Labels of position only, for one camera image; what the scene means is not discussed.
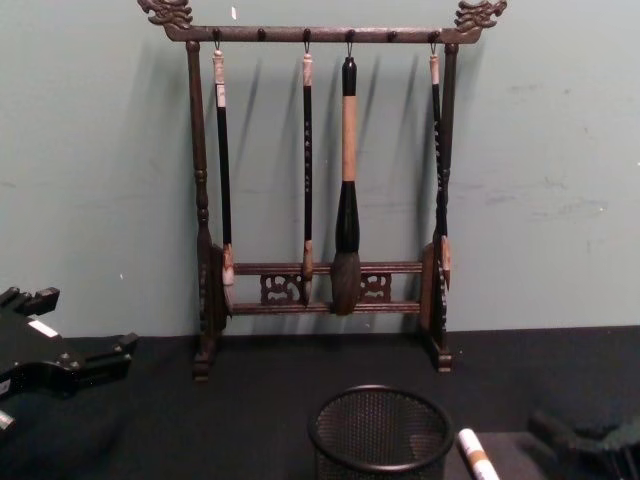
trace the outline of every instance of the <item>white marker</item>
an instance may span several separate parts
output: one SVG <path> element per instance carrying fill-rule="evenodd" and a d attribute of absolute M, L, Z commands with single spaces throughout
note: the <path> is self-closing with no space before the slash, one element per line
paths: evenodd
<path fill-rule="evenodd" d="M 473 430 L 461 430 L 458 440 L 477 480 L 500 480 Z"/>

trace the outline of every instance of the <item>teal wall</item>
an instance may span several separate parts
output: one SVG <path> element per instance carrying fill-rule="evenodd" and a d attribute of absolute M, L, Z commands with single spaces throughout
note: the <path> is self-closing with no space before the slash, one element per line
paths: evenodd
<path fill-rule="evenodd" d="M 632 324 L 640 307 L 637 2 L 512 0 L 459 58 L 450 330 Z M 196 23 L 452 25 L 455 2 L 193 1 Z M 237 9 L 237 21 L 231 18 Z M 211 228 L 220 242 L 201 52 Z M 301 45 L 223 45 L 238 261 L 302 255 Z M 312 45 L 314 241 L 333 257 L 342 45 Z M 135 0 L 0 3 L 0 288 L 62 290 L 67 336 L 196 329 L 182 45 Z M 417 259 L 433 229 L 428 49 L 356 45 L 361 258 Z M 317 294 L 327 285 L 317 282 Z M 398 296 L 410 283 L 396 284 Z M 242 279 L 241 300 L 255 286 Z M 395 332 L 397 316 L 234 318 L 229 333 Z"/>

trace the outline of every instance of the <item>brush rack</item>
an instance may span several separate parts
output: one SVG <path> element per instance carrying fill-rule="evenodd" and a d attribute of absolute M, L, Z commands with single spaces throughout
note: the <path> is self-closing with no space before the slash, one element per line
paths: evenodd
<path fill-rule="evenodd" d="M 193 374 L 198 381 L 208 379 L 217 342 L 226 328 L 226 310 L 222 286 L 222 249 L 214 244 L 209 231 L 207 196 L 207 158 L 200 80 L 200 44 L 203 42 L 299 42 L 299 43 L 414 43 L 445 45 L 445 76 L 442 98 L 440 141 L 450 155 L 453 139 L 456 58 L 460 45 L 476 43 L 484 29 L 496 25 L 507 7 L 506 0 L 479 4 L 458 4 L 455 27 L 451 28 L 337 28 L 193 25 L 189 0 L 138 0 L 149 21 L 164 28 L 170 40 L 182 42 L 187 51 L 193 168 L 198 218 L 197 253 L 199 285 L 199 346 Z M 420 331 L 427 350 L 440 372 L 451 371 L 452 355 L 447 347 L 446 304 L 433 304 L 438 292 L 429 288 L 433 275 L 427 255 L 416 262 L 363 262 L 361 291 L 354 313 L 404 313 L 420 318 Z M 314 264 L 314 275 L 327 275 L 329 263 Z M 326 302 L 302 301 L 302 263 L 235 263 L 236 275 L 260 278 L 260 301 L 234 304 L 234 315 L 273 315 L 292 313 L 331 313 Z M 420 298 L 414 301 L 392 300 L 394 275 L 420 275 Z"/>

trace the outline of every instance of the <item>black mesh cup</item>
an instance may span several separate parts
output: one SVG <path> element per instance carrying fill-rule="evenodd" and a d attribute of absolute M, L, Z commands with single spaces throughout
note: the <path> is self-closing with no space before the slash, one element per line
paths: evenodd
<path fill-rule="evenodd" d="M 351 388 L 309 419 L 318 480 L 442 480 L 453 444 L 448 415 L 417 395 Z"/>

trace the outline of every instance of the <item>dragon head carving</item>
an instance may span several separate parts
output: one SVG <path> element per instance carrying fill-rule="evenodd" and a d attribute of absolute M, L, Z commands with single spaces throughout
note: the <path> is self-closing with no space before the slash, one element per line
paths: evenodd
<path fill-rule="evenodd" d="M 193 17 L 188 4 L 189 0 L 138 0 L 138 5 L 144 13 L 155 13 L 149 17 L 151 23 L 165 27 L 173 25 L 181 30 L 191 28 Z"/>
<path fill-rule="evenodd" d="M 474 5 L 466 1 L 462 1 L 458 4 L 458 11 L 455 20 L 455 24 L 458 27 L 457 30 L 460 33 L 467 33 L 475 28 L 491 28 L 498 22 L 492 19 L 495 15 L 499 17 L 507 8 L 507 0 L 499 0 L 495 4 L 488 0 L 483 0 L 481 3 Z"/>

